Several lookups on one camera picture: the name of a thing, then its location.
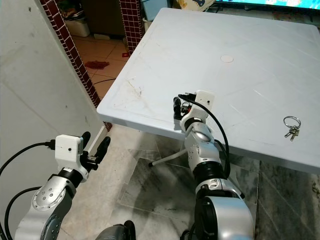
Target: television screen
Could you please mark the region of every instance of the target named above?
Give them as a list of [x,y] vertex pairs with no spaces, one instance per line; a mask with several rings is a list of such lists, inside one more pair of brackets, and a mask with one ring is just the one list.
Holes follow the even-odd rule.
[[263,4],[275,6],[287,6],[306,9],[319,9],[320,0],[222,0],[217,2]]

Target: key ring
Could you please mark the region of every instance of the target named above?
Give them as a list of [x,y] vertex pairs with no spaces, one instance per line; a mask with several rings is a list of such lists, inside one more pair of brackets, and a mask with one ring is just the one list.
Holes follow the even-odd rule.
[[[290,125],[286,124],[286,119],[293,119],[293,120],[295,120],[295,121],[298,123],[298,126],[296,126],[296,125],[290,126]],[[283,123],[284,123],[284,125],[286,125],[286,126],[287,126],[288,128],[290,128],[290,129],[293,129],[293,128],[298,129],[298,128],[300,128],[300,126],[301,126],[301,121],[300,121],[300,119],[297,118],[297,117],[295,117],[295,116],[286,116],[286,117],[283,119]]]

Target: marble floor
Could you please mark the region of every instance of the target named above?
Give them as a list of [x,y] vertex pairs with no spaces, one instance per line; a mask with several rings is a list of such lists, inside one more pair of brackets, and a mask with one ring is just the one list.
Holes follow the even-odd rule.
[[[138,240],[178,240],[193,223],[195,183],[185,156],[148,167],[178,152],[181,142],[114,125],[106,157],[77,188],[59,240],[94,240],[105,228],[132,220]],[[258,200],[257,160],[233,155],[230,177],[246,195],[253,218]]]

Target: white wall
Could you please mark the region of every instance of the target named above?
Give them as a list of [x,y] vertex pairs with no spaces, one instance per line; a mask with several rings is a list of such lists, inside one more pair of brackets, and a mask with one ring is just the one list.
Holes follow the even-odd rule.
[[[22,148],[59,134],[91,132],[101,126],[39,0],[3,0],[0,31],[0,165]],[[43,185],[57,172],[54,152],[44,146],[17,158],[0,176],[0,217],[23,189]],[[28,211],[32,194],[13,206],[11,234]]]

